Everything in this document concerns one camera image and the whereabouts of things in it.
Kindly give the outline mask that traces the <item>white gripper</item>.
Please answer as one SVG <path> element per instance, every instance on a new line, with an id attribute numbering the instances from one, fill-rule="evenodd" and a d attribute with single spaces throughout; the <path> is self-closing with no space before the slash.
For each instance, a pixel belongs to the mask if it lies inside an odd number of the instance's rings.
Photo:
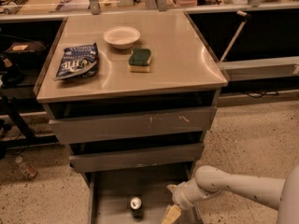
<path id="1" fill-rule="evenodd" d="M 191 209 L 196 202 L 206 197 L 206 192 L 197 185 L 194 179 L 178 185 L 168 185 L 167 189 L 172 193 L 174 204 L 167 206 L 161 224 L 174 224 L 180 218 L 181 210 Z"/>

